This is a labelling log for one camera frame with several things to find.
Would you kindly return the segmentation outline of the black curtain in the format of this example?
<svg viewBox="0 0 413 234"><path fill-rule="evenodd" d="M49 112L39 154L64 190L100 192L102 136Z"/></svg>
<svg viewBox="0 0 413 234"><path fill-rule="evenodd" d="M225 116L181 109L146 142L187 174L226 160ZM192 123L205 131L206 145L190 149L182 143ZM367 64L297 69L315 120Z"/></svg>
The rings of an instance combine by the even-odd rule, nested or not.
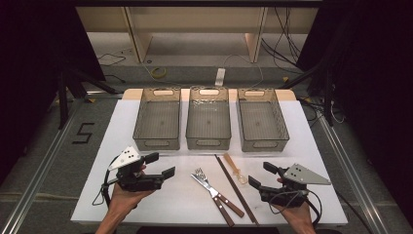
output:
<svg viewBox="0 0 413 234"><path fill-rule="evenodd" d="M299 66L335 35L334 98L413 227L413 0L321 0Z"/></svg>
<svg viewBox="0 0 413 234"><path fill-rule="evenodd" d="M67 0L0 0L0 185L69 68L104 79L74 6Z"/></svg>

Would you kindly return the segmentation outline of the aluminium floor rail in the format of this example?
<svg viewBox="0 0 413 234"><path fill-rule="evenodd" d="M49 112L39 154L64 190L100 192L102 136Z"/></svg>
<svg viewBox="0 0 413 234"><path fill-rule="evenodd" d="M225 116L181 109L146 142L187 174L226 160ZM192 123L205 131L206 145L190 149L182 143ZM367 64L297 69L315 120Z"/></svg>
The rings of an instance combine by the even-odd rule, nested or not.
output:
<svg viewBox="0 0 413 234"><path fill-rule="evenodd" d="M379 210L375 206L371 196L368 194L366 187L362 183L361 177L357 173L355 166L352 164L350 157L336 131L328 124L323 116L319 118L319 122L335 152L337 160L344 171L353 192L355 193L370 230L373 234L390 234L389 229L387 228L384 220L381 218Z"/></svg>
<svg viewBox="0 0 413 234"><path fill-rule="evenodd" d="M47 152L42 158L42 161L36 168L35 173L30 178L27 186L21 194L17 194L14 197L16 205L11 210L10 215L6 219L4 226L0 229L0 234L17 234L19 229L28 214L30 207L32 206L35 198L40 190L54 160L57 157L58 152L65 141L68 131L73 123L74 118L78 110L83 105L81 99L75 99L69 110L68 119L57 130L54 135L53 141L48 147Z"/></svg>

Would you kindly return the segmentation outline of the wooden-handled steel knife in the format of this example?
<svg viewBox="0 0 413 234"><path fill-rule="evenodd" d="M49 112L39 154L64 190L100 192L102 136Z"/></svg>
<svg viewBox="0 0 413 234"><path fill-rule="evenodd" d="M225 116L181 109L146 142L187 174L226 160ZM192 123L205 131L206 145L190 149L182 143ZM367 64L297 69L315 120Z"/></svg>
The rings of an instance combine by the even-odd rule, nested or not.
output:
<svg viewBox="0 0 413 234"><path fill-rule="evenodd" d="M222 205L223 206L226 205L237 216L244 217L244 212L240 208L238 208L235 204L233 204L230 200L228 200L225 196L223 196L219 191L217 191L217 192L219 193L219 198L222 199Z"/></svg>

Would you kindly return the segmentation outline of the person's left hand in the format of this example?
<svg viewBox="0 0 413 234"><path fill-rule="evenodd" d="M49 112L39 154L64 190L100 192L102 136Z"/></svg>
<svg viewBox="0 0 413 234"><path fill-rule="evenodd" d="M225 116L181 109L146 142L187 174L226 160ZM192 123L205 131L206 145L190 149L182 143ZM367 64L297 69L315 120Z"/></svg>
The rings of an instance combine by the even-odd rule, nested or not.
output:
<svg viewBox="0 0 413 234"><path fill-rule="evenodd" d="M112 198L108 212L112 215L128 215L137 207L142 199L154 193L154 190L129 192L123 190L116 183L113 188Z"/></svg>

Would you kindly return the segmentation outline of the person's right hand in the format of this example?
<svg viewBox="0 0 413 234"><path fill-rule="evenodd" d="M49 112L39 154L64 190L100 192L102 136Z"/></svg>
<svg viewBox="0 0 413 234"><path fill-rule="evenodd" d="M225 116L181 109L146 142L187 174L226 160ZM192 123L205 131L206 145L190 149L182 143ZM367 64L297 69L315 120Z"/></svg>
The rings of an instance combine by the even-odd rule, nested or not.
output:
<svg viewBox="0 0 413 234"><path fill-rule="evenodd" d="M312 224L310 207L303 203L299 208L285 208L275 205L275 208L282 214L287 223L292 227L298 224Z"/></svg>

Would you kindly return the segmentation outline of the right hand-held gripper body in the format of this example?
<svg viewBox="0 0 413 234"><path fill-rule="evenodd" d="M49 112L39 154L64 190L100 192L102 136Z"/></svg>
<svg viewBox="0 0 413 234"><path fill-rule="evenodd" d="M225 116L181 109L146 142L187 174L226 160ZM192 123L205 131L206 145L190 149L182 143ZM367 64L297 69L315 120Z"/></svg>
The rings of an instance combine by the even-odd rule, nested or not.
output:
<svg viewBox="0 0 413 234"><path fill-rule="evenodd" d="M271 205L298 208L308 199L308 184L331 184L329 179L297 163L286 169L278 168L277 176L282 179L282 187L273 188L261 185L258 190L261 200Z"/></svg>

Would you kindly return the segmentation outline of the light wooden shelf unit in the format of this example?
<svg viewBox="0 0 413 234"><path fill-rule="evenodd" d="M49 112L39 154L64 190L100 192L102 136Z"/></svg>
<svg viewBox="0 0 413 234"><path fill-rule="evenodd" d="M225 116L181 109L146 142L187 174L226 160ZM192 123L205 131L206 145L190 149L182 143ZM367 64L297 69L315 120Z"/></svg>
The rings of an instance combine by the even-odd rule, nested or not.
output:
<svg viewBox="0 0 413 234"><path fill-rule="evenodd" d="M135 59L144 61L154 33L242 33L249 58L258 61L265 33L310 32L318 10L292 7L78 7L88 32L127 32Z"/></svg>

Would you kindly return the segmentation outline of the smoky clear plastic bin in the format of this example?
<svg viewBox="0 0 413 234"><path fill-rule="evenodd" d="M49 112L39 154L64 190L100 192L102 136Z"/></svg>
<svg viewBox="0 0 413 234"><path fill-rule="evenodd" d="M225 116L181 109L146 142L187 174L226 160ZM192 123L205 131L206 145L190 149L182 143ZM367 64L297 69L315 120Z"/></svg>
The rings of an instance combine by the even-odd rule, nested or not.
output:
<svg viewBox="0 0 413 234"><path fill-rule="evenodd" d="M242 152L281 152L289 133L274 89L238 89Z"/></svg>
<svg viewBox="0 0 413 234"><path fill-rule="evenodd" d="M228 150L232 138L228 90L192 87L186 126L190 150Z"/></svg>
<svg viewBox="0 0 413 234"><path fill-rule="evenodd" d="M132 138L140 151L180 148L180 89L144 89Z"/></svg>

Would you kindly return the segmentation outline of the wooden-handled steel fork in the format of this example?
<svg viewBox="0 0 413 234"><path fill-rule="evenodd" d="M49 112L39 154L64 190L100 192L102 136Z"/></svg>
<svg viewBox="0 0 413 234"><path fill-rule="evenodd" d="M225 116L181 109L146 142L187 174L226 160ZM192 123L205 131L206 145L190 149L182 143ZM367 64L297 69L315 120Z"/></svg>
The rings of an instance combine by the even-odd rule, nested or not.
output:
<svg viewBox="0 0 413 234"><path fill-rule="evenodd" d="M235 225L234 221L231 219L231 217L225 210L224 206L222 205L222 199L219 198L219 193L213 187L211 187L210 184L206 181L206 177L203 170L201 168L197 168L195 172L191 174L191 177L195 179L202 187L204 187L209 192L212 201L222 214L227 225L229 227L233 227Z"/></svg>

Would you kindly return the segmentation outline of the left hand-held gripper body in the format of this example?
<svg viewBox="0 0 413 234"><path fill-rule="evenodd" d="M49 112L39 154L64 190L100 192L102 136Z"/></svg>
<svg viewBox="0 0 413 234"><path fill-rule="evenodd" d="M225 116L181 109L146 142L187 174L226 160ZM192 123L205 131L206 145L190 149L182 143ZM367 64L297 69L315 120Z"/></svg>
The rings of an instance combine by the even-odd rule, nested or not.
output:
<svg viewBox="0 0 413 234"><path fill-rule="evenodd" d="M111 182L117 182L123 190L129 192L158 190L162 187L162 175L146 175L142 167L143 162L136 149L127 146L108 166L108 171L116 170L116 178Z"/></svg>

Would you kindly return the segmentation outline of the black metal stand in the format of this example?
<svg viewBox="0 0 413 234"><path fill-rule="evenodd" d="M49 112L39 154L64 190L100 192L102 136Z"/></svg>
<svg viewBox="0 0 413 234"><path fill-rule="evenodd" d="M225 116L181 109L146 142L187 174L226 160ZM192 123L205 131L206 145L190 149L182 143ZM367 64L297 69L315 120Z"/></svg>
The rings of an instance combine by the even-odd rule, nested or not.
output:
<svg viewBox="0 0 413 234"><path fill-rule="evenodd" d="M332 108L332 71L331 65L327 60L322 59L318 64L313 68L305 71L303 74L300 74L295 79L290 82L287 82L280 86L281 90L290 89L305 80L311 78L311 84L308 86L308 93L317 93L320 90L323 90L323 116L330 127L333 126L333 114L331 112Z"/></svg>
<svg viewBox="0 0 413 234"><path fill-rule="evenodd" d="M85 98L87 91L82 85L82 82L86 81L87 83L92 84L93 86L100 88L104 92L110 95L117 95L119 91L114 88L102 83L101 81L93 78L92 75L76 68L73 65L64 65L60 69L60 74L57 78L58 86L58 100L59 100L59 129L61 130L68 121L69 109L68 109L68 100L67 92L69 90L72 96L75 98Z"/></svg>

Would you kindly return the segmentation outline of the white table sheet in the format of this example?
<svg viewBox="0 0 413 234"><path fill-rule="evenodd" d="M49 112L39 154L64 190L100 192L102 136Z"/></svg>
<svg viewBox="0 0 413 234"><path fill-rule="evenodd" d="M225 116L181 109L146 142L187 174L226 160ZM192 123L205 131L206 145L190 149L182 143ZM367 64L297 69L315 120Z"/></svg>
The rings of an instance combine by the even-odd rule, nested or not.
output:
<svg viewBox="0 0 413 234"><path fill-rule="evenodd" d="M97 195L107 167L114 157L127 146L133 145L132 131L139 108L137 100L117 102L103 141L97 152L89 177L71 220L82 224L99 223L107 206ZM319 150L298 101L283 101L282 115L290 140L281 152L244 153L241 151L239 124L232 124L229 154L246 176L253 176L264 186L279 187L277 176L263 168L265 162L287 168L298 163L324 177L328 172L320 157ZM175 175L166 180L162 188L141 203L124 220L125 224L153 226L224 226L226 221L214 205L206 189L191 178L191 174L201 168L208 181L223 193L233 204L240 206L234 189L225 175L230 167L223 160L216 160L215 152L191 151L186 140L181 141L178 151L162 152L160 159L147 166L147 174L158 174L170 167Z"/></svg>

